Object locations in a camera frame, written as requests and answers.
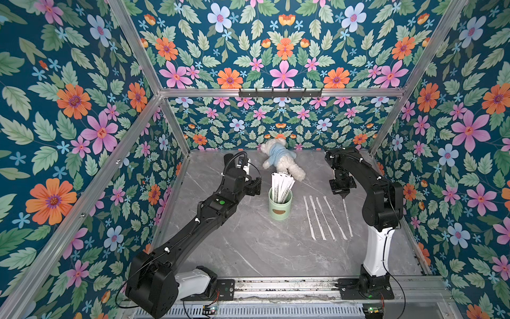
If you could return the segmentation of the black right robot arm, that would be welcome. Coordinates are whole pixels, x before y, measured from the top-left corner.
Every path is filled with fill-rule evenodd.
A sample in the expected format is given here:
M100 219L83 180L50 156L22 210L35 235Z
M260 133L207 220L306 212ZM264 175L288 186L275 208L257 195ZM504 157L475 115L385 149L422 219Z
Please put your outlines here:
M387 291L390 244L403 217L403 187L378 173L354 147L326 150L325 161L334 173L329 181L334 195L346 199L358 185L366 193L361 214L369 228L367 252L357 283L344 288L356 287L366 296Z

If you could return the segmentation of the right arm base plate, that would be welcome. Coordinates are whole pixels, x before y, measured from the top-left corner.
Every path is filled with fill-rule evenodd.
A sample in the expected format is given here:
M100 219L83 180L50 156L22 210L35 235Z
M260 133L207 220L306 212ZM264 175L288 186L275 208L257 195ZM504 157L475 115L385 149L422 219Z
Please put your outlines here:
M338 279L336 287L343 300L394 300L394 292L385 277Z

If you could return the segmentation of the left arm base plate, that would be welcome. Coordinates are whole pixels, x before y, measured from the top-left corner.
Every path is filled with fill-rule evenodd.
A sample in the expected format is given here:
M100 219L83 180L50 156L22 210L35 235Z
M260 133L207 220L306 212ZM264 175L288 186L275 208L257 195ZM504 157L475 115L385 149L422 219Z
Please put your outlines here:
M192 295L185 298L185 301L232 301L235 294L234 279L218 279L213 286L209 286L200 295Z

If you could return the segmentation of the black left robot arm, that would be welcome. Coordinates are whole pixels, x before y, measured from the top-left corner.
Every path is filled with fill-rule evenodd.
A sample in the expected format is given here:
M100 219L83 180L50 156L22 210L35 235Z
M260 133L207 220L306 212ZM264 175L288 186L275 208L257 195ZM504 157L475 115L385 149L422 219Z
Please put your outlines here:
M205 267L179 272L188 256L237 210L247 195L260 194L262 179L242 168L228 169L219 188L197 205L197 214L176 235L150 253L141 252L131 262L125 295L153 318L163 317L177 300L210 295L215 273Z

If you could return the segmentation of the green metal straw cup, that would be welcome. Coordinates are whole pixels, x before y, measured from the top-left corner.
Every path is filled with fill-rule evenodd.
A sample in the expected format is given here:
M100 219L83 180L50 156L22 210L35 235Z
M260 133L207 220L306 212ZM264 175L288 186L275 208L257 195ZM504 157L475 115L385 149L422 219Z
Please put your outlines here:
M290 215L293 193L289 192L287 198L284 200L284 203L276 203L273 200L272 195L273 189L270 188L270 191L268 192L268 207L271 218L276 221L286 220Z

